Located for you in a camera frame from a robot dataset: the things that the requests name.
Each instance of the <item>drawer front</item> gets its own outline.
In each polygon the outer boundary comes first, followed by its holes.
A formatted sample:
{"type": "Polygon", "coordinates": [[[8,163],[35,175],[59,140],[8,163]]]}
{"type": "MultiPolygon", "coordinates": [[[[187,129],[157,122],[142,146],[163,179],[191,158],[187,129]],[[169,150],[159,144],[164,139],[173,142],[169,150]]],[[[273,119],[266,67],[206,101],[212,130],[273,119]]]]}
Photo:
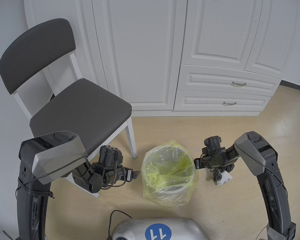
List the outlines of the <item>drawer front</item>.
{"type": "Polygon", "coordinates": [[[178,90],[273,96],[280,81],[279,78],[243,70],[181,64],[178,90]]]}
{"type": "Polygon", "coordinates": [[[177,91],[174,111],[262,111],[271,97],[210,91],[177,91]]]}

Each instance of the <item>drawer handle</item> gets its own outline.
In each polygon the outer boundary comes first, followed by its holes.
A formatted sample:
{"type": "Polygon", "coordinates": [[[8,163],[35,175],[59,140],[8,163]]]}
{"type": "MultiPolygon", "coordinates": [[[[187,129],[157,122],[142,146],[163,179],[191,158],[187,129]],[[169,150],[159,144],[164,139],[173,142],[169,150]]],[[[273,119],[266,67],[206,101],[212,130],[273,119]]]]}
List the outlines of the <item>drawer handle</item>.
{"type": "Polygon", "coordinates": [[[226,105],[236,105],[236,102],[234,102],[234,103],[223,102],[223,104],[226,104],[226,105]]]}
{"type": "Polygon", "coordinates": [[[237,85],[237,86],[246,86],[247,83],[237,83],[235,81],[232,82],[233,85],[237,85]]]}

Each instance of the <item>chair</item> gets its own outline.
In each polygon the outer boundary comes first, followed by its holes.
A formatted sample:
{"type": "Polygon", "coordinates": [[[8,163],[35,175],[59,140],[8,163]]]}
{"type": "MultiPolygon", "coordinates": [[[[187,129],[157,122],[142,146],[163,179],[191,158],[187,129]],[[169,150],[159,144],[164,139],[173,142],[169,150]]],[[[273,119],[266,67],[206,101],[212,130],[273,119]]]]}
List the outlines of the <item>chair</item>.
{"type": "Polygon", "coordinates": [[[52,19],[27,30],[7,48],[0,59],[0,75],[7,91],[15,97],[30,119],[34,137],[54,131],[74,132],[80,136],[89,155],[88,160],[91,160],[102,145],[108,144],[125,128],[131,155],[136,158],[131,105],[82,78],[75,49],[73,31],[66,19],[52,19]],[[65,54],[70,55],[79,80],[31,116],[18,94],[18,88],[65,54]]]}

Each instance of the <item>wooden floor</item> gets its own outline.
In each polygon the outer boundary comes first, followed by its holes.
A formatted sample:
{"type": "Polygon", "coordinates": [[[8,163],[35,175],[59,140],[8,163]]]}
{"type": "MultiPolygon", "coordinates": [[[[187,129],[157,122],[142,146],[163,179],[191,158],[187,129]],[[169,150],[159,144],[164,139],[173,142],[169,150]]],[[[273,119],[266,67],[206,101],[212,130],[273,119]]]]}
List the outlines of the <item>wooden floor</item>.
{"type": "MultiPolygon", "coordinates": [[[[253,117],[135,117],[132,119],[137,159],[130,156],[125,131],[110,144],[124,156],[123,165],[140,170],[144,155],[153,147],[176,140],[193,158],[200,156],[205,138],[219,135],[229,147],[247,131],[256,131],[278,152],[278,165],[289,192],[292,221],[300,226],[300,91],[279,86],[265,110],[253,117]]],[[[242,159],[230,173],[233,179],[217,186],[207,169],[199,170],[199,182],[188,205],[162,208],[143,198],[141,176],[123,187],[87,194],[65,179],[53,182],[55,199],[49,199],[46,234],[52,239],[107,237],[112,210],[134,218],[184,216],[197,220],[211,240],[255,240],[268,222],[260,188],[242,159]]],[[[126,216],[115,213],[112,229],[126,216]]],[[[267,238],[266,230],[259,238],[267,238]]],[[[300,239],[300,230],[296,238],[300,239]]]]}

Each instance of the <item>logo on robot arm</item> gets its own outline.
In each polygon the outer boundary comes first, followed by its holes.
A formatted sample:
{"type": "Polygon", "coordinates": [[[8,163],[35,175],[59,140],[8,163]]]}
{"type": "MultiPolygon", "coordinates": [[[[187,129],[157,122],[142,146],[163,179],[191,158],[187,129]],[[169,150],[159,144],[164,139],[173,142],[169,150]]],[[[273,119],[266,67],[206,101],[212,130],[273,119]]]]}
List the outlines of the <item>logo on robot arm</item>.
{"type": "Polygon", "coordinates": [[[171,236],[171,229],[161,223],[152,224],[145,231],[147,240],[170,240],[171,236]]]}

